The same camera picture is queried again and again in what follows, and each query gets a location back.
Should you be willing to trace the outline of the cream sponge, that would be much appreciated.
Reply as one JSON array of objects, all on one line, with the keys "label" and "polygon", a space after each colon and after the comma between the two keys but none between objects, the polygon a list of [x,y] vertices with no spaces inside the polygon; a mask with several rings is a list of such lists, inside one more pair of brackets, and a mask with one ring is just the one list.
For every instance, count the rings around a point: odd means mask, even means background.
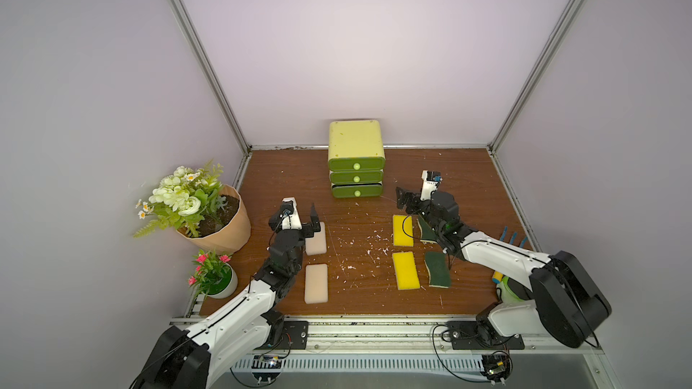
[{"label": "cream sponge", "polygon": [[305,303],[324,304],[328,302],[328,266],[326,264],[306,267]]},{"label": "cream sponge", "polygon": [[306,255],[308,256],[318,256],[324,255],[327,252],[327,241],[326,241],[326,226],[324,222],[320,222],[320,230],[314,232],[314,235],[310,238],[306,238]]}]

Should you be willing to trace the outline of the dark green sponge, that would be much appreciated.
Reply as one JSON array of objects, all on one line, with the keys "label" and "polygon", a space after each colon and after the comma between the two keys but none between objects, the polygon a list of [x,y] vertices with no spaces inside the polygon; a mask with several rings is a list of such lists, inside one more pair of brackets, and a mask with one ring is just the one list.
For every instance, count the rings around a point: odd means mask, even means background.
[{"label": "dark green sponge", "polygon": [[435,288],[450,288],[452,277],[448,260],[444,253],[429,251],[425,253],[425,267],[428,272],[429,286]]},{"label": "dark green sponge", "polygon": [[420,239],[422,243],[436,243],[436,234],[430,225],[423,219],[423,217],[418,216],[416,218],[418,228],[420,230]]}]

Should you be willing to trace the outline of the yellow sponge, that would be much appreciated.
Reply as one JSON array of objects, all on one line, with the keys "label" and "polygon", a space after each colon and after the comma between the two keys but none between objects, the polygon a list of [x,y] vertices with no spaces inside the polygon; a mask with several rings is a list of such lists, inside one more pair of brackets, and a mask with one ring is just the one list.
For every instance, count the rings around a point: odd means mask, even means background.
[{"label": "yellow sponge", "polygon": [[414,246],[413,220],[410,215],[394,215],[392,225],[394,246],[403,248]]},{"label": "yellow sponge", "polygon": [[414,253],[412,251],[394,253],[392,259],[395,269],[396,287],[398,290],[419,289],[421,285]]}]

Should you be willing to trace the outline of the green bottom drawer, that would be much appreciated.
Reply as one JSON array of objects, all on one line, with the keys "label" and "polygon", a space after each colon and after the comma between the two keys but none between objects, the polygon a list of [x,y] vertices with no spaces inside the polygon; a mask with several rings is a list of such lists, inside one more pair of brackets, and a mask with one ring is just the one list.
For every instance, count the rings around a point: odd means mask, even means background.
[{"label": "green bottom drawer", "polygon": [[382,183],[333,185],[332,194],[335,198],[370,198],[381,196]]}]

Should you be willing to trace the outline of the yellow-green drawer cabinet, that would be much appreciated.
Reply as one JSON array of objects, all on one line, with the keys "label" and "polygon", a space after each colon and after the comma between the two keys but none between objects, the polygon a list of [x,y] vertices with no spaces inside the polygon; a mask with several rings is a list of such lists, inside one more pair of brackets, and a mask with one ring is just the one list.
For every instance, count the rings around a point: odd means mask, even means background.
[{"label": "yellow-green drawer cabinet", "polygon": [[384,157],[385,149],[377,120],[332,122],[329,128],[329,158]]}]

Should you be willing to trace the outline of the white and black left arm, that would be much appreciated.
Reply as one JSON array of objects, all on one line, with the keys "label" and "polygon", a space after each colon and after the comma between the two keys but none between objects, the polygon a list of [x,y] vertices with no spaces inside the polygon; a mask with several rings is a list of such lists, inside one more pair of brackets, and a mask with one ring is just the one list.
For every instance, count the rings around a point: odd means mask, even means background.
[{"label": "white and black left arm", "polygon": [[240,358],[281,339],[285,316],[275,309],[304,268],[306,240],[322,230],[315,208],[303,223],[295,198],[270,217],[270,255],[252,280],[222,308],[186,329],[158,338],[133,388],[209,388]]}]

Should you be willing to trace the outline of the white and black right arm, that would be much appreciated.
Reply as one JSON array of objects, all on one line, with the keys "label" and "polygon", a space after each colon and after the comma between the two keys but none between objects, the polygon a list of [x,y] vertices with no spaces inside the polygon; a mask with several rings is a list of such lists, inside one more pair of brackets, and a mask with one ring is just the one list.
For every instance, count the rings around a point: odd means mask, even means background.
[{"label": "white and black right arm", "polygon": [[605,295],[569,252],[546,254],[495,240],[463,223],[454,197],[443,191],[424,196],[398,187],[396,206],[424,219],[444,253],[500,272],[529,292],[527,300],[503,301],[477,315],[484,342],[550,335],[576,349],[612,314]]}]

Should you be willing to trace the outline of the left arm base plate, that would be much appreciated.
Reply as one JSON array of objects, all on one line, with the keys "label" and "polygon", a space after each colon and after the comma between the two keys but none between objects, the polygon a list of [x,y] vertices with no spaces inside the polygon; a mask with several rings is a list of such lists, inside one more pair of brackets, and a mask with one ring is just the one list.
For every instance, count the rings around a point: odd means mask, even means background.
[{"label": "left arm base plate", "polygon": [[284,321],[270,328],[270,335],[259,349],[306,349],[309,331],[308,321]]}]

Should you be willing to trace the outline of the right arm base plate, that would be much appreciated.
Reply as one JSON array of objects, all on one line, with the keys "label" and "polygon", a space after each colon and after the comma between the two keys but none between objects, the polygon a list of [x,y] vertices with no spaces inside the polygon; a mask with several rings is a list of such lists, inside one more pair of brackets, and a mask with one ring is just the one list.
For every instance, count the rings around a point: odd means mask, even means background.
[{"label": "right arm base plate", "polygon": [[488,306],[473,320],[455,319],[446,322],[447,339],[453,350],[497,350],[525,349],[524,340],[520,335],[502,336],[495,330],[489,320],[490,312],[498,303]]}]

